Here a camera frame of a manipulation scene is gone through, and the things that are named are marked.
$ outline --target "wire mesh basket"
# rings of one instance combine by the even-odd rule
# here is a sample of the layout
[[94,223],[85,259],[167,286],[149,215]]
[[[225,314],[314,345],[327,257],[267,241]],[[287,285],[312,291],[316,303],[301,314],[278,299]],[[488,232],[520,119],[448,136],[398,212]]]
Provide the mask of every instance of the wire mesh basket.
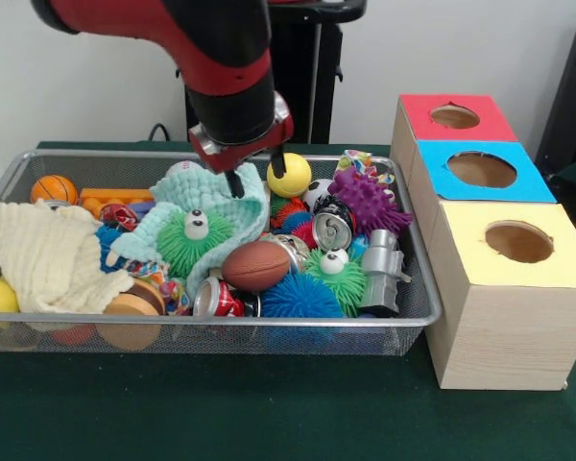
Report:
[[[338,157],[306,157],[314,178],[332,178]],[[194,154],[116,151],[36,150],[14,160],[0,181],[0,202],[28,202],[33,184],[62,175],[78,188],[148,188],[177,161]],[[269,158],[252,158],[264,178]],[[396,175],[396,197],[412,211],[400,171],[387,158],[375,158],[381,173]],[[441,315],[437,285],[413,223],[400,236],[404,272],[394,319],[269,319],[124,317],[110,315],[2,314],[0,351],[149,352],[251,354],[404,355],[422,329]]]

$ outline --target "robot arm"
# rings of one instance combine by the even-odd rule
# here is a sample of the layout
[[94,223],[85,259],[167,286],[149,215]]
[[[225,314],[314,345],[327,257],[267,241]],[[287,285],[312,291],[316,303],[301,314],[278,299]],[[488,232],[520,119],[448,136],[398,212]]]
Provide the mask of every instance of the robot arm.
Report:
[[284,173],[281,145],[293,134],[290,112],[274,90],[265,0],[32,0],[51,27],[69,34],[144,38],[175,60],[201,124],[190,131],[211,169],[226,172],[242,196],[235,165],[277,148],[276,175]]

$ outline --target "cream towel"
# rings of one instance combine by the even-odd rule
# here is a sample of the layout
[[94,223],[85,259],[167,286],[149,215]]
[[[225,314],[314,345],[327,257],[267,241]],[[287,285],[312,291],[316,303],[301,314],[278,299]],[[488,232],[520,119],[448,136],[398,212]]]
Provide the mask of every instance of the cream towel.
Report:
[[21,312],[102,314],[132,287],[126,271],[101,271],[100,224],[79,206],[0,204],[0,268]]

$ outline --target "black cable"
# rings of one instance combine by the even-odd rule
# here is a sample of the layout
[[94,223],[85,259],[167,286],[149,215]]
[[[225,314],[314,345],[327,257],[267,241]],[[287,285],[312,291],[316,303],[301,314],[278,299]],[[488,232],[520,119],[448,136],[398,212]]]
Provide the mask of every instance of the black cable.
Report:
[[165,141],[170,141],[171,140],[171,135],[169,135],[168,130],[166,129],[166,127],[164,125],[162,125],[161,123],[156,123],[154,125],[154,127],[152,128],[152,131],[150,132],[149,137],[147,138],[148,141],[153,141],[154,137],[156,136],[156,132],[158,130],[161,130],[162,133],[164,134],[164,140]]

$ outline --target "purple spiky ball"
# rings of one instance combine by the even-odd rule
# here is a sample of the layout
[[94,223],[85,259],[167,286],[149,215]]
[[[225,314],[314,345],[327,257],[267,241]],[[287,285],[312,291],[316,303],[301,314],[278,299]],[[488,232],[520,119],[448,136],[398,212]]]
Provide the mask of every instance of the purple spiky ball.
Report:
[[378,183],[376,178],[361,175],[356,168],[335,175],[328,192],[339,197],[356,217],[356,232],[369,236],[376,229],[387,229],[399,234],[412,222],[412,215],[398,210],[384,192],[386,184]]

